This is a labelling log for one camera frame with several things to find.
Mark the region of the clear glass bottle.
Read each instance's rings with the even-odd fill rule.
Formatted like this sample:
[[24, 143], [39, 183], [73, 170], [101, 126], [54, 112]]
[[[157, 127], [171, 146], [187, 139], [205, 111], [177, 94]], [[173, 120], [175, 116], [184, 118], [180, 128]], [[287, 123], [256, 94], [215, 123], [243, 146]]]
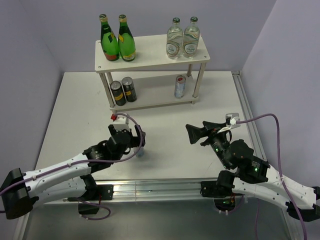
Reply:
[[185, 28], [183, 33], [183, 55], [186, 58], [193, 57], [198, 49], [200, 39], [200, 29], [198, 27], [198, 18], [192, 16], [189, 25]]
[[180, 26], [180, 18], [172, 19], [172, 26], [166, 34], [166, 54], [170, 59], [177, 59], [181, 55], [183, 45], [183, 30]]

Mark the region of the white blue can shelf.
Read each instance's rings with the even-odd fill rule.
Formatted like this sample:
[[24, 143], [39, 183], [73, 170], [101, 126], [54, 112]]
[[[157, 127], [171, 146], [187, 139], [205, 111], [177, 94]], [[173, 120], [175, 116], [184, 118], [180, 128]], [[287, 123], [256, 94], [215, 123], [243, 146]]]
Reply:
[[184, 75], [178, 75], [175, 79], [174, 96], [176, 98], [182, 98], [184, 96], [186, 86], [186, 77]]

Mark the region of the clear glass bottle front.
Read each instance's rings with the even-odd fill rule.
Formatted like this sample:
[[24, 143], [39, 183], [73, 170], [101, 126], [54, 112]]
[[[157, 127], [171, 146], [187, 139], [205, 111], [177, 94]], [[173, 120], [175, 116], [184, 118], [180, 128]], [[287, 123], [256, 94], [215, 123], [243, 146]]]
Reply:
[[198, 18], [192, 16], [189, 25], [185, 28], [183, 33], [183, 55], [186, 58], [193, 57], [198, 49], [200, 39], [200, 29], [198, 27]]

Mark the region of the green glass bottle front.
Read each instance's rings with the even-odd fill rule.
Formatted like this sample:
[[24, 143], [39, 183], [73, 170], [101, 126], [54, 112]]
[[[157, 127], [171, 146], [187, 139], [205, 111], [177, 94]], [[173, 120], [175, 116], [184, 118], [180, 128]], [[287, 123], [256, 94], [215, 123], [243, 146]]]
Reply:
[[118, 47], [121, 58], [131, 62], [136, 58], [136, 45], [127, 23], [127, 16], [119, 15]]

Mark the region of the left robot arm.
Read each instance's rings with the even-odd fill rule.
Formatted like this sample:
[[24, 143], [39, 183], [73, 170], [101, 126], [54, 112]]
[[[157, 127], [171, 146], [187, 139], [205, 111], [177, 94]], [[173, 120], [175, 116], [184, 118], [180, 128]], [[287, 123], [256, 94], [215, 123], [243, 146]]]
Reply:
[[8, 220], [29, 213], [38, 205], [71, 198], [81, 201], [96, 197], [98, 188], [93, 173], [124, 161], [133, 148], [145, 145], [146, 133], [135, 125], [136, 136], [128, 127], [117, 130], [109, 125], [110, 138], [85, 149], [82, 153], [40, 170], [11, 170], [0, 187], [1, 210]]

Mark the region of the green glass bottle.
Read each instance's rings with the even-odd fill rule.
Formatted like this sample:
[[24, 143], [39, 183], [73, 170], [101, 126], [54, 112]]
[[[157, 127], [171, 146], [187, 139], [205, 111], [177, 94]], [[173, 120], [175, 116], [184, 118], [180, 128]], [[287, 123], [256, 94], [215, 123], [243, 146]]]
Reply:
[[116, 61], [120, 57], [118, 41], [113, 33], [106, 14], [100, 14], [99, 20], [101, 23], [100, 44], [105, 58], [108, 61]]
[[127, 16], [119, 15], [118, 47], [121, 58], [131, 62], [136, 58], [136, 45], [127, 23]]

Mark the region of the white blue can front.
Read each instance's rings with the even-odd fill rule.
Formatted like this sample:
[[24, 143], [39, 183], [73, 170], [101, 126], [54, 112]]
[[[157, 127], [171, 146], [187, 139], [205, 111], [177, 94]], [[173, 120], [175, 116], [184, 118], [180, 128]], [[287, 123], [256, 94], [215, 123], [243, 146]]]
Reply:
[[135, 156], [136, 156], [137, 158], [143, 157], [144, 154], [145, 154], [145, 150], [144, 150], [144, 147], [143, 147], [143, 146], [136, 148], [136, 150], [135, 150]]

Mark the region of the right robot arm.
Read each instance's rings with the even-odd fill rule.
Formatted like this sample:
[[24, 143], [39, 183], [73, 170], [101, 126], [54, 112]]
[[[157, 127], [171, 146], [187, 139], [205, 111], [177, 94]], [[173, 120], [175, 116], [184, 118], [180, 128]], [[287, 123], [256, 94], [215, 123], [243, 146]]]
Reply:
[[224, 170], [217, 180], [201, 182], [200, 194], [207, 198], [226, 198], [232, 194], [249, 195], [272, 203], [297, 220], [312, 222], [320, 218], [319, 187], [307, 187], [280, 174], [268, 161], [254, 155], [243, 139], [228, 141], [227, 135], [237, 128], [239, 117], [225, 123], [203, 121], [202, 127], [187, 124], [189, 142], [201, 138], [201, 146], [211, 146]]

